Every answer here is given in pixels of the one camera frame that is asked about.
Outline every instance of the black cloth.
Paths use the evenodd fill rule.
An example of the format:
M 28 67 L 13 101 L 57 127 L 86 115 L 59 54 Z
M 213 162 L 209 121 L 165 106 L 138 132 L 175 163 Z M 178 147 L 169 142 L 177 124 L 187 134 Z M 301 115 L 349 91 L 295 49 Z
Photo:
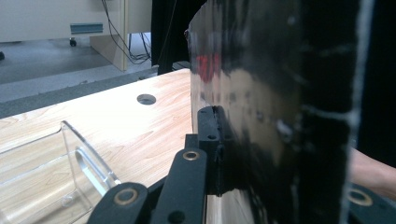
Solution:
M 172 64 L 190 61 L 184 32 L 206 0 L 153 0 L 151 14 L 151 65 L 158 75 L 172 71 Z

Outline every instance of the skin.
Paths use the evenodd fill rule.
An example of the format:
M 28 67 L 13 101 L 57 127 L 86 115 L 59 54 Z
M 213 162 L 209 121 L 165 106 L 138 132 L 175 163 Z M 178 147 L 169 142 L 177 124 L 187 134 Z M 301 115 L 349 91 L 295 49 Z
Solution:
M 353 148 L 351 181 L 396 201 L 396 169 Z

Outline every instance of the transparent plastic box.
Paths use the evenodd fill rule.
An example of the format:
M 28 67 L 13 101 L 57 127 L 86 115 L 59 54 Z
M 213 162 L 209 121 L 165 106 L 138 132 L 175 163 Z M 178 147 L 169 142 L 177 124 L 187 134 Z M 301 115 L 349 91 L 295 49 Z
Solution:
M 63 121 L 58 132 L 0 154 L 0 223 L 74 223 L 119 183 Z

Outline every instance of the floor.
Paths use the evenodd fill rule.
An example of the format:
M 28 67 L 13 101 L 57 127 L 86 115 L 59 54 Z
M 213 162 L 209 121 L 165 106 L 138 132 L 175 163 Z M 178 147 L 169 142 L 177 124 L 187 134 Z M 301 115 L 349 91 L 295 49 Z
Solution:
M 157 75 L 150 60 L 121 71 L 91 48 L 88 37 L 76 41 L 75 47 L 67 38 L 0 43 L 6 56 L 0 61 L 0 118 Z M 145 53 L 138 34 L 131 52 Z

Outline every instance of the wooden table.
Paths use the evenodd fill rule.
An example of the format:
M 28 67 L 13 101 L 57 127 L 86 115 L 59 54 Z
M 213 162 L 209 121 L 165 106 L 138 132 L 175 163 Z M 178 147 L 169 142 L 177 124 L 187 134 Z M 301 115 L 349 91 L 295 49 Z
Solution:
M 144 93 L 156 103 L 138 103 Z M 192 132 L 190 70 L 0 119 L 0 153 L 56 132 L 62 120 L 91 143 L 121 182 L 149 187 L 168 174 Z

